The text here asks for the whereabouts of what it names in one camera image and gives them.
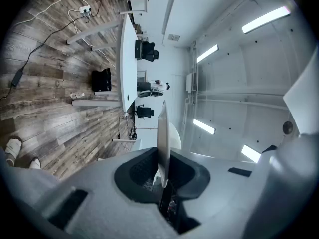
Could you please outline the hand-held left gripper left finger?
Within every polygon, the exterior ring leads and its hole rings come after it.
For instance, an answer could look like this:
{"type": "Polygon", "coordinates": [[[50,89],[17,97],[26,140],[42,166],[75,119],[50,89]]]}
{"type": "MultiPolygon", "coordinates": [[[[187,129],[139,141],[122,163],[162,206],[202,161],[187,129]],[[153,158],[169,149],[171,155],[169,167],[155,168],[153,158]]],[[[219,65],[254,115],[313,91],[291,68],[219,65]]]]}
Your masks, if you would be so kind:
{"type": "Polygon", "coordinates": [[[94,162],[65,180],[41,169],[4,167],[16,211],[50,239],[172,239],[178,233],[154,203],[130,200],[115,183],[124,163],[149,153],[137,150],[94,162]]]}

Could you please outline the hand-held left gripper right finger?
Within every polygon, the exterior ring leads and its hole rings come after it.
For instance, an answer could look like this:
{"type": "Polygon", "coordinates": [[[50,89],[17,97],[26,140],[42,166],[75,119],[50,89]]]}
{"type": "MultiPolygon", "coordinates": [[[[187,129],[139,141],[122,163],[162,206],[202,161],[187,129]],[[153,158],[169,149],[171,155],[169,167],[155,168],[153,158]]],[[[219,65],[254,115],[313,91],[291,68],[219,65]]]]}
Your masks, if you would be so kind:
{"type": "Polygon", "coordinates": [[[183,202],[198,226],[170,239],[284,237],[319,183],[319,134],[301,135],[255,164],[173,151],[204,166],[210,181],[198,198],[183,202]]]}

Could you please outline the white round plate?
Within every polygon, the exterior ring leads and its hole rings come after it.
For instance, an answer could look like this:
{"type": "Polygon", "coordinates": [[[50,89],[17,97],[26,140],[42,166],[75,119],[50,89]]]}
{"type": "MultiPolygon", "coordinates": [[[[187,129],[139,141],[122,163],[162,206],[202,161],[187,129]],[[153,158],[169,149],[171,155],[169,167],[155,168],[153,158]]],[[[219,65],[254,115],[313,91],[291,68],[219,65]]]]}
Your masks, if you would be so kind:
{"type": "Polygon", "coordinates": [[[166,101],[163,102],[162,111],[158,117],[157,127],[158,170],[161,175],[161,184],[165,188],[168,183],[170,165],[170,122],[166,101]]]}

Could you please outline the long ceiling light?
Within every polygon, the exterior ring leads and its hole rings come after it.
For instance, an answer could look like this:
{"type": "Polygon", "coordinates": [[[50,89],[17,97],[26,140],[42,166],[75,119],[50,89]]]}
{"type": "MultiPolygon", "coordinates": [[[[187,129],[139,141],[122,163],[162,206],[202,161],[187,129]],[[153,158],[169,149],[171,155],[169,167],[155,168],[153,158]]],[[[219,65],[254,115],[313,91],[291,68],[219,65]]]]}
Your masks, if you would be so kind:
{"type": "Polygon", "coordinates": [[[242,31],[244,34],[247,34],[247,33],[251,32],[251,31],[253,31],[261,26],[264,26],[264,25],[271,23],[275,20],[289,16],[290,13],[291,12],[287,7],[285,7],[285,6],[280,7],[276,10],[273,10],[273,11],[255,19],[255,20],[253,20],[252,22],[244,25],[242,27],[242,31]]]}
{"type": "Polygon", "coordinates": [[[203,54],[201,54],[200,56],[197,57],[196,62],[199,63],[202,60],[204,60],[206,57],[210,56],[211,54],[213,54],[214,52],[218,51],[219,47],[218,45],[214,45],[212,46],[210,49],[208,49],[207,51],[205,51],[203,54]]]}
{"type": "Polygon", "coordinates": [[[249,158],[251,161],[255,162],[255,163],[258,163],[258,161],[259,161],[259,159],[261,157],[260,153],[258,153],[257,151],[253,150],[252,148],[250,148],[247,145],[244,145],[242,147],[241,153],[243,155],[245,155],[247,158],[249,158]]]}
{"type": "Polygon", "coordinates": [[[215,134],[215,131],[216,131],[215,128],[213,128],[213,127],[211,127],[211,126],[208,126],[208,125],[202,123],[202,122],[199,121],[199,120],[194,119],[194,120],[193,120],[193,124],[196,125],[197,127],[201,128],[202,130],[208,132],[208,133],[211,134],[211,135],[214,135],[214,134],[215,134]]]}

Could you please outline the round grey ceiling fixture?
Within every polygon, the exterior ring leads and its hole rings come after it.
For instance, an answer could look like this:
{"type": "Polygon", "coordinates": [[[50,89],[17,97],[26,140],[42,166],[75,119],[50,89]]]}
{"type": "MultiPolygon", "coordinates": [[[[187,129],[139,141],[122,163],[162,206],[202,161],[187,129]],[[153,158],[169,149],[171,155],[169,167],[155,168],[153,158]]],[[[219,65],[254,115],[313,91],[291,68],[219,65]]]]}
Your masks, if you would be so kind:
{"type": "Polygon", "coordinates": [[[283,124],[282,131],[285,135],[289,135],[293,132],[294,125],[291,121],[286,121],[283,124]]]}

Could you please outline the black office chair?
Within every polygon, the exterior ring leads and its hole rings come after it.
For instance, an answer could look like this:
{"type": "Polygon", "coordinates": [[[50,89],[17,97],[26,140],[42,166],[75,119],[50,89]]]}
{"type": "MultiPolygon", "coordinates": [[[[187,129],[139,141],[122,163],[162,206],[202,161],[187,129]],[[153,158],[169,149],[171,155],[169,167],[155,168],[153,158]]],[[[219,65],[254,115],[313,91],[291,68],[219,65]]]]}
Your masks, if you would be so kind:
{"type": "Polygon", "coordinates": [[[143,42],[142,46],[142,59],[154,62],[159,59],[159,52],[155,50],[154,42],[143,42]]]}
{"type": "Polygon", "coordinates": [[[138,97],[139,98],[146,98],[146,97],[160,97],[162,96],[163,93],[161,91],[158,91],[156,89],[153,89],[151,91],[141,91],[138,93],[138,97]]]}
{"type": "Polygon", "coordinates": [[[139,105],[137,106],[137,109],[135,111],[136,115],[138,118],[151,118],[152,116],[154,116],[154,111],[153,109],[149,108],[149,107],[144,107],[144,105],[139,105]]]}

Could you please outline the black bag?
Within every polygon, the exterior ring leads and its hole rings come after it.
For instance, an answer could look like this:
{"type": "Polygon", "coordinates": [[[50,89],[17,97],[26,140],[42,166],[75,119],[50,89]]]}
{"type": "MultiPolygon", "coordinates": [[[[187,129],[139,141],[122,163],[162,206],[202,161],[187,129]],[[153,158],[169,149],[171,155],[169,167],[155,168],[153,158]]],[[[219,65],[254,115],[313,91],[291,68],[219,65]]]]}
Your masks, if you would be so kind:
{"type": "Polygon", "coordinates": [[[103,71],[92,72],[92,91],[93,92],[108,92],[112,90],[111,70],[106,68],[103,71]]]}

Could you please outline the black power adapter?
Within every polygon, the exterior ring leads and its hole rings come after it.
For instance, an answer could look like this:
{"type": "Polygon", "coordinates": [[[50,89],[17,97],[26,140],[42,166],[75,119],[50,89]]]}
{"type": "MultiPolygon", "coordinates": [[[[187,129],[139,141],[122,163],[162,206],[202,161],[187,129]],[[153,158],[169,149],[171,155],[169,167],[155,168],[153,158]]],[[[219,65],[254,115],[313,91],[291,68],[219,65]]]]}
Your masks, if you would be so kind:
{"type": "Polygon", "coordinates": [[[20,81],[22,75],[23,75],[23,69],[19,69],[19,70],[16,72],[16,74],[15,74],[15,76],[14,76],[12,82],[11,82],[11,85],[14,86],[14,87],[16,87],[16,86],[18,85],[18,83],[19,83],[19,81],[20,81]]]}

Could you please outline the long white desk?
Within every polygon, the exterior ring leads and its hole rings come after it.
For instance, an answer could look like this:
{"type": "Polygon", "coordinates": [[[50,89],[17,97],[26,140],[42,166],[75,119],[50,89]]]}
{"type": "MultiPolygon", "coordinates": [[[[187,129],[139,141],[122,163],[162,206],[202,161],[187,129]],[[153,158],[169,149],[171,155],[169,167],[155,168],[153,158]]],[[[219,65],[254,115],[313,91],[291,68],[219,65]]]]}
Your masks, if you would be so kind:
{"type": "Polygon", "coordinates": [[[135,42],[138,40],[129,16],[126,14],[123,19],[104,23],[87,29],[67,39],[67,44],[72,44],[81,38],[106,31],[112,28],[118,29],[116,42],[92,47],[91,50],[115,47],[116,49],[116,77],[117,90],[95,92],[94,95],[115,95],[117,100],[73,100],[73,106],[93,106],[93,107],[121,107],[123,112],[127,112],[132,103],[137,98],[137,59],[135,58],[135,42]]]}

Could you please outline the black monitor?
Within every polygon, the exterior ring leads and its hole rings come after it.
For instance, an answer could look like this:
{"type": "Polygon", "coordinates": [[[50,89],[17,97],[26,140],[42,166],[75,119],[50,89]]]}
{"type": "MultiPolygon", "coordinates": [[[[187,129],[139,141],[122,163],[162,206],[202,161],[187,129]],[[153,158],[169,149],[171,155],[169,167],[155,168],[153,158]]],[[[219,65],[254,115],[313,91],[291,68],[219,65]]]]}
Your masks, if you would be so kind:
{"type": "Polygon", "coordinates": [[[143,42],[141,40],[135,41],[135,58],[141,60],[143,52],[143,42]]]}

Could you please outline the white wall air conditioner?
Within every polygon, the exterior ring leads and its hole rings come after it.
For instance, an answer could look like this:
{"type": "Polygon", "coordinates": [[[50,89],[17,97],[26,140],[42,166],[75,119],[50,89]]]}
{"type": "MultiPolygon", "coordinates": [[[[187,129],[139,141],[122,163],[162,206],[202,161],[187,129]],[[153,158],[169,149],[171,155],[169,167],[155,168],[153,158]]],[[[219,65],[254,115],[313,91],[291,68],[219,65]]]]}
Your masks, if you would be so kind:
{"type": "Polygon", "coordinates": [[[198,86],[198,74],[197,72],[193,72],[187,75],[186,77],[186,91],[188,93],[192,93],[193,91],[197,91],[198,86]]]}

